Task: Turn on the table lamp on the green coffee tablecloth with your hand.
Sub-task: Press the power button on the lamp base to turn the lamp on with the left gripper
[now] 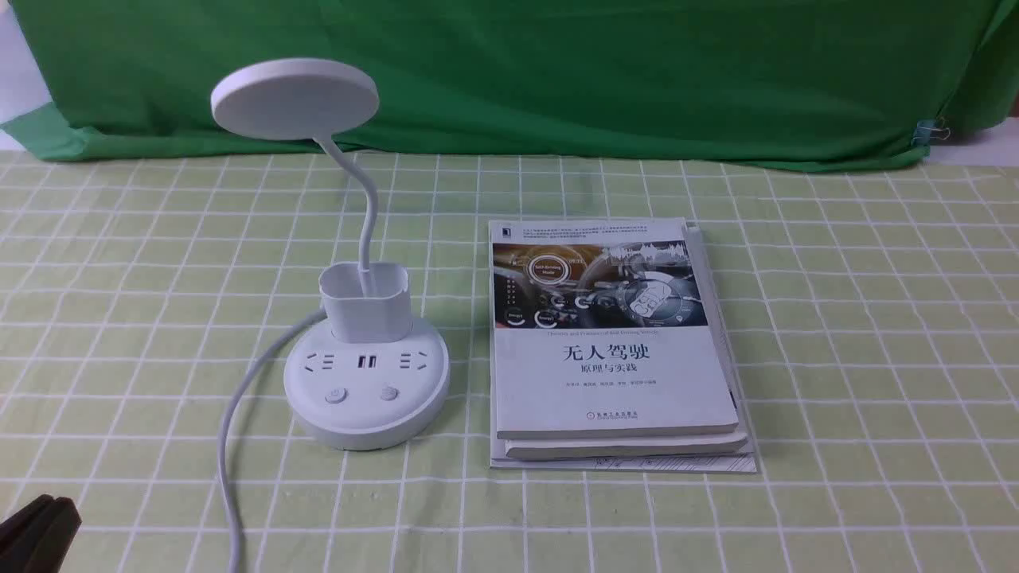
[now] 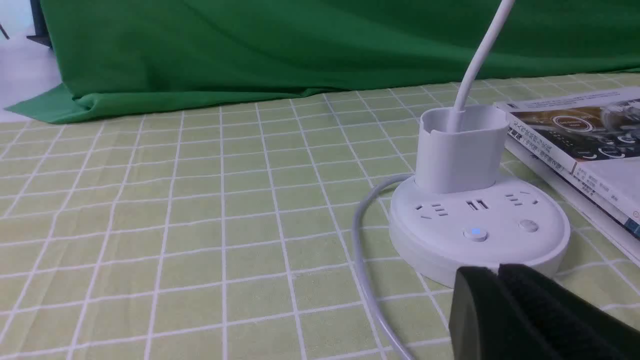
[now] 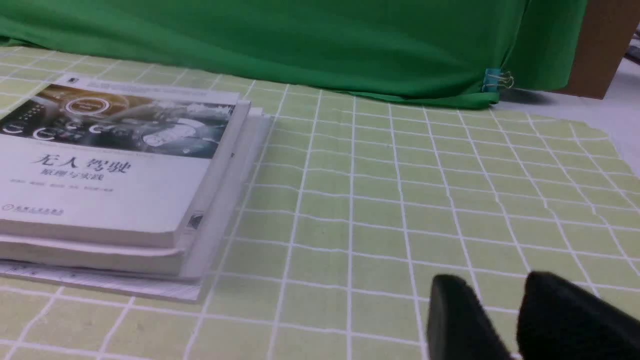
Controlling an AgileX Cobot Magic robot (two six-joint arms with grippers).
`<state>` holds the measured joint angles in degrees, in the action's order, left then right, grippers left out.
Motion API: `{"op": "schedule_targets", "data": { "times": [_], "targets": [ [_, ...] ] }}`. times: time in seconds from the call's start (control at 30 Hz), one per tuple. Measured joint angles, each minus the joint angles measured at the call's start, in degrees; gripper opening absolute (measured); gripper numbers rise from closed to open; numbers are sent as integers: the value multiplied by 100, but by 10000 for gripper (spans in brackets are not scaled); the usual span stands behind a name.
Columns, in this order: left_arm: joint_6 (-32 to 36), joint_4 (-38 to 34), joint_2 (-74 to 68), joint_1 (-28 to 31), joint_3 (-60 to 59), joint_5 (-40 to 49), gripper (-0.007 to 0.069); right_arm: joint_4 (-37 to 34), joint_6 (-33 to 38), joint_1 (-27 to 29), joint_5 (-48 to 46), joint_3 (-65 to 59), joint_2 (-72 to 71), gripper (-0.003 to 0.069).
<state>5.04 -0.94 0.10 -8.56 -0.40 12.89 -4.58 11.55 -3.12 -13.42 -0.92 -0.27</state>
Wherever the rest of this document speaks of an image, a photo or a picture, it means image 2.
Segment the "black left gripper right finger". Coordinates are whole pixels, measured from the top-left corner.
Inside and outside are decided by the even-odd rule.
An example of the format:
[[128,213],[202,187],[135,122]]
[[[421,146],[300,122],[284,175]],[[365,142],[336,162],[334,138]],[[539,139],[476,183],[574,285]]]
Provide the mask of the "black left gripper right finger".
[[503,264],[498,277],[563,360],[638,360],[639,331],[535,269]]

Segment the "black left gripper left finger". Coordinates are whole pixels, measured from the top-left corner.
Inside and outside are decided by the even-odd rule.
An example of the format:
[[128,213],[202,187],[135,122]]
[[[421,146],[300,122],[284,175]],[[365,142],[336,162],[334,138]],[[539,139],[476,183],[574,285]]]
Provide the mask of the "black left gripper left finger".
[[562,358],[487,268],[457,269],[448,328],[455,360]]

